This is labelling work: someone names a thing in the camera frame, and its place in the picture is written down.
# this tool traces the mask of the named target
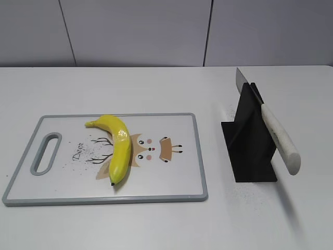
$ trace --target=knife holder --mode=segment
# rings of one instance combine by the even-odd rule
[[[236,182],[277,181],[271,164],[276,146],[262,119],[262,103],[256,85],[244,83],[234,121],[221,122]]]

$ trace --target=knife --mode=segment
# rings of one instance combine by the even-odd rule
[[[248,83],[248,80],[244,77],[244,75],[240,72],[240,70],[236,69],[236,86],[238,92],[241,93],[242,87],[244,83]],[[268,106],[263,103],[258,97],[257,99],[261,103],[261,116],[262,119],[272,136],[272,139],[280,152],[280,155],[283,161],[286,164],[286,167],[291,175],[295,175],[301,168],[301,156],[298,153],[295,145],[293,144],[290,136],[281,125],[281,123],[275,118],[273,113],[270,111]]]

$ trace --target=banana tip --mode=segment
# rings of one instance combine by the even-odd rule
[[[84,125],[85,125],[87,128],[91,128],[91,127],[93,127],[93,126],[95,125],[95,122],[94,122],[94,121],[89,121],[89,122],[86,122]]]

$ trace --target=table surface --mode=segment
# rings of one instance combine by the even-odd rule
[[[235,67],[0,68],[0,193],[42,115],[196,115],[205,202],[54,207],[0,204],[1,249],[331,249],[333,68],[240,67],[297,146],[290,176],[235,183],[221,121],[235,115]]]

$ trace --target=banana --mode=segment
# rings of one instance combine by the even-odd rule
[[[113,157],[109,166],[111,185],[119,183],[126,175],[130,164],[132,141],[124,122],[112,115],[103,115],[96,121],[85,124],[87,128],[98,127],[111,133]]]

